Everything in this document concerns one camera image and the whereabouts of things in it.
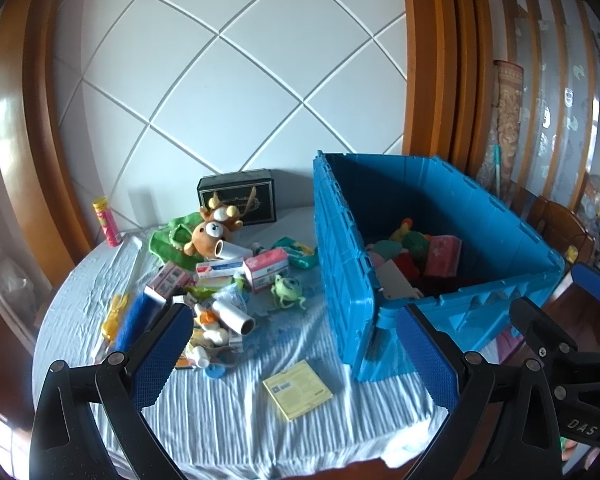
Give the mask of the green plush toy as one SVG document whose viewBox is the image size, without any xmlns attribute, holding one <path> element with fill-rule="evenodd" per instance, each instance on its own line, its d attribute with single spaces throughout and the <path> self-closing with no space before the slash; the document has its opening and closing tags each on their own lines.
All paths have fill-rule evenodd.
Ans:
<svg viewBox="0 0 600 480">
<path fill-rule="evenodd" d="M 184 246 L 192 239 L 193 229 L 201 224 L 202 217 L 199 212 L 193 212 L 184 217 L 176 217 L 163 228 L 155 230 L 149 240 L 149 251 L 158 257 L 163 264 L 172 262 L 189 271 L 196 268 L 196 264 L 203 262 L 201 255 L 188 256 Z"/>
</svg>

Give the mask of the blue plastic storage crate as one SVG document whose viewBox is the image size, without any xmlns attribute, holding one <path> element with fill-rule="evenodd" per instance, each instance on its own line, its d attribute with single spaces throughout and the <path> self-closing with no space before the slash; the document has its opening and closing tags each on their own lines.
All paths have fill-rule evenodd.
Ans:
<svg viewBox="0 0 600 480">
<path fill-rule="evenodd" d="M 564 274 L 535 229 L 437 157 L 318 153 L 313 193 L 329 324 L 356 382 L 412 370 L 391 282 L 411 285 L 437 330 L 479 351 L 508 325 L 513 300 L 544 304 Z"/>
</svg>

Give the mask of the pink tissue pack in crate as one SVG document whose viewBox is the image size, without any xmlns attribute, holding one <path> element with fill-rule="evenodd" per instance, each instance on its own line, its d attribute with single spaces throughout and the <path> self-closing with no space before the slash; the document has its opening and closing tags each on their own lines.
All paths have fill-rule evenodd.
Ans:
<svg viewBox="0 0 600 480">
<path fill-rule="evenodd" d="M 424 274 L 434 278 L 452 278 L 457 274 L 462 241 L 453 235 L 433 236 Z"/>
</svg>

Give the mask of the green monster toy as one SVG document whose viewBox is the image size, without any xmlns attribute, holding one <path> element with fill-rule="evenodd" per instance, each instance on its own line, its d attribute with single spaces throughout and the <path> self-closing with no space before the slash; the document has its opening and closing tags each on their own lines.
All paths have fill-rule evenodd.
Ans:
<svg viewBox="0 0 600 480">
<path fill-rule="evenodd" d="M 296 278 L 276 274 L 271 286 L 271 294 L 279 309 L 287 310 L 292 307 L 304 308 L 306 297 Z"/>
</svg>

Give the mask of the black gift box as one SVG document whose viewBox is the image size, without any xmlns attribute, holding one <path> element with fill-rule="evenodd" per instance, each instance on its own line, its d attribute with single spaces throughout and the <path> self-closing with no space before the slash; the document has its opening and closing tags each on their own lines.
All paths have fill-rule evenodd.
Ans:
<svg viewBox="0 0 600 480">
<path fill-rule="evenodd" d="M 199 203 L 210 208 L 217 195 L 227 206 L 236 206 L 246 226 L 276 221 L 275 183 L 268 169 L 203 177 L 197 185 Z"/>
</svg>

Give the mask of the teal green toy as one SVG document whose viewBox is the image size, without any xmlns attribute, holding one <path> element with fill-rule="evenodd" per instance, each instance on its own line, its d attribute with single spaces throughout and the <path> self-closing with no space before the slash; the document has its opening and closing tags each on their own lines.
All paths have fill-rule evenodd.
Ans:
<svg viewBox="0 0 600 480">
<path fill-rule="evenodd" d="M 294 238 L 285 236 L 276 240 L 273 248 L 282 248 L 289 260 L 289 264 L 297 269 L 309 270 L 318 263 L 317 249 L 312 249 Z"/>
</svg>

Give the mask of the wooden chair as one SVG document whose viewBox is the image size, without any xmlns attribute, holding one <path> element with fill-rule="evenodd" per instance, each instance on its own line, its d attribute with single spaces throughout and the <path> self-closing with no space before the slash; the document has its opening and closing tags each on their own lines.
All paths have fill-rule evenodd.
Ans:
<svg viewBox="0 0 600 480">
<path fill-rule="evenodd" d="M 538 197 L 531 206 L 527 223 L 548 246 L 564 257 L 568 268 L 592 261 L 594 237 L 578 217 L 561 204 Z"/>
</svg>

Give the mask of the pink yellow tube can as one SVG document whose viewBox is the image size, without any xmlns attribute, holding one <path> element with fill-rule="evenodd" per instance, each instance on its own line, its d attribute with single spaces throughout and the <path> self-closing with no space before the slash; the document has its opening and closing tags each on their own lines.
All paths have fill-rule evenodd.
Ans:
<svg viewBox="0 0 600 480">
<path fill-rule="evenodd" d="M 111 247 L 119 246 L 122 243 L 122 234 L 109 206 L 107 197 L 99 197 L 97 200 L 94 200 L 92 206 L 108 245 Z"/>
</svg>

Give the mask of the red white small box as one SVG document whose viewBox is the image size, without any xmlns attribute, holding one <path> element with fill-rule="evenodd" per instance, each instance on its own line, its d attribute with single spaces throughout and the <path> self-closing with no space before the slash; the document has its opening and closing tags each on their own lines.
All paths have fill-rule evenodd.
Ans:
<svg viewBox="0 0 600 480">
<path fill-rule="evenodd" d="M 194 282 L 194 274 L 173 262 L 166 263 L 160 271 L 145 285 L 144 294 L 165 304 L 179 288 Z"/>
</svg>

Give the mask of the pink white medicine box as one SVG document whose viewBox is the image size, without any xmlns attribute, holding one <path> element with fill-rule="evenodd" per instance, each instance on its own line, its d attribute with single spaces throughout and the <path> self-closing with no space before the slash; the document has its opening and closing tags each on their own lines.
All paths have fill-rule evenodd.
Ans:
<svg viewBox="0 0 600 480">
<path fill-rule="evenodd" d="M 253 292 L 262 292 L 274 282 L 276 275 L 285 276 L 289 272 L 289 260 L 283 248 L 276 247 L 267 252 L 247 258 L 244 272 Z"/>
</svg>

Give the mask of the rolled patterned mat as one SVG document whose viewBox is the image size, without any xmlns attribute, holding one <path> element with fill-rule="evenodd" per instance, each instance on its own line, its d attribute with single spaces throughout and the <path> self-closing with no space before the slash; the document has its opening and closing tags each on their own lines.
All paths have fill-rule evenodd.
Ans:
<svg viewBox="0 0 600 480">
<path fill-rule="evenodd" d="M 509 194 L 520 136 L 524 69 L 508 61 L 494 62 L 494 86 L 482 185 L 501 200 Z"/>
</svg>

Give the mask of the yellow plastic toy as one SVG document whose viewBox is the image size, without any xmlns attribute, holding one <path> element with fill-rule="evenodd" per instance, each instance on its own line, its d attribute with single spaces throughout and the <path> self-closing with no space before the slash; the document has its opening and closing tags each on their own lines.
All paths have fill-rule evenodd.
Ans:
<svg viewBox="0 0 600 480">
<path fill-rule="evenodd" d="M 108 344 L 112 344 L 116 340 L 126 310 L 128 310 L 129 302 L 129 294 L 117 294 L 112 297 L 109 310 L 105 316 L 104 322 L 102 322 L 102 325 L 100 326 L 100 333 Z"/>
</svg>

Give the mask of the brown bear plush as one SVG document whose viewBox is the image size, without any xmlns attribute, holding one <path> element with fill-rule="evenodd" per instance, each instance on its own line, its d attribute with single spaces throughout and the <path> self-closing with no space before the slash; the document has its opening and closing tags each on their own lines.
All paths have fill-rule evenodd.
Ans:
<svg viewBox="0 0 600 480">
<path fill-rule="evenodd" d="M 194 226 L 190 241 L 184 245 L 184 254 L 200 255 L 211 259 L 215 256 L 215 246 L 219 242 L 230 242 L 233 233 L 244 225 L 242 214 L 235 205 L 229 205 L 214 192 L 207 206 L 199 209 L 202 221 Z"/>
</svg>

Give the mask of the green parrot plush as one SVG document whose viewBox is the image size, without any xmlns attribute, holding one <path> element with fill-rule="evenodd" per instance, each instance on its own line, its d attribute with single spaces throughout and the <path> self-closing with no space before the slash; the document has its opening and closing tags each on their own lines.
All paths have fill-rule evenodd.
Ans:
<svg viewBox="0 0 600 480">
<path fill-rule="evenodd" d="M 405 218 L 401 222 L 400 228 L 391 234 L 390 240 L 400 243 L 416 263 L 426 263 L 431 236 L 414 231 L 411 218 Z"/>
</svg>

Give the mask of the blue feather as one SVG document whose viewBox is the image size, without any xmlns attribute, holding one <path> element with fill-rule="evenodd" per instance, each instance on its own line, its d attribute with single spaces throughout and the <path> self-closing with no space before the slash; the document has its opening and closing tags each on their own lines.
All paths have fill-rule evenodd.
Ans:
<svg viewBox="0 0 600 480">
<path fill-rule="evenodd" d="M 115 352 L 128 352 L 146 330 L 157 303 L 144 292 L 132 303 L 114 342 Z"/>
</svg>

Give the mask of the yellow sticky note pad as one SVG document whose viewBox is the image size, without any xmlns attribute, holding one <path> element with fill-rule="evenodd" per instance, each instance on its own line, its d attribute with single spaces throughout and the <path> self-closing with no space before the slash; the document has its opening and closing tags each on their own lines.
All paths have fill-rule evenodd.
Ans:
<svg viewBox="0 0 600 480">
<path fill-rule="evenodd" d="M 265 379 L 263 385 L 287 422 L 332 398 L 332 392 L 306 360 Z"/>
</svg>

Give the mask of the light blue tablecloth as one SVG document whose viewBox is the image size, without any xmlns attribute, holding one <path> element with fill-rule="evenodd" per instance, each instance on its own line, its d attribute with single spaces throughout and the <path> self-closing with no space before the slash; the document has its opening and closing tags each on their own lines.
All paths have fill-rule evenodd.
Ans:
<svg viewBox="0 0 600 480">
<path fill-rule="evenodd" d="M 119 247 L 97 246 L 65 279 L 48 308 L 34 348 L 32 388 L 50 364 L 91 362 L 113 296 L 141 290 L 157 272 L 147 234 Z M 366 460 L 398 468 L 422 452 L 445 419 L 414 374 L 355 382 L 338 358 L 317 269 L 300 270 L 302 308 L 275 310 L 268 294 L 248 302 L 257 319 L 239 362 L 218 379 L 202 370 L 173 372 L 144 415 L 187 477 L 280 479 Z M 287 420 L 265 381 L 307 362 L 332 397 Z"/>
</svg>

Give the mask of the red white toothpaste box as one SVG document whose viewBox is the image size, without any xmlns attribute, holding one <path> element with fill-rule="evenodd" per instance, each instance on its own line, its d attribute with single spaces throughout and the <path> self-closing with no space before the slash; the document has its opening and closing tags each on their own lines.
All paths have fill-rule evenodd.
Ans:
<svg viewBox="0 0 600 480">
<path fill-rule="evenodd" d="M 195 272 L 200 280 L 208 278 L 232 278 L 236 273 L 244 272 L 244 260 L 210 260 L 196 264 Z"/>
</svg>

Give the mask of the white paper roll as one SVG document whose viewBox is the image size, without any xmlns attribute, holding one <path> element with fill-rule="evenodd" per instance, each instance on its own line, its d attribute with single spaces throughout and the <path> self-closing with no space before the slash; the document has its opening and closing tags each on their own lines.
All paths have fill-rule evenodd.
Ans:
<svg viewBox="0 0 600 480">
<path fill-rule="evenodd" d="M 256 325 L 254 318 L 247 312 L 242 295 L 216 295 L 211 307 L 220 320 L 240 336 L 249 335 Z"/>
</svg>

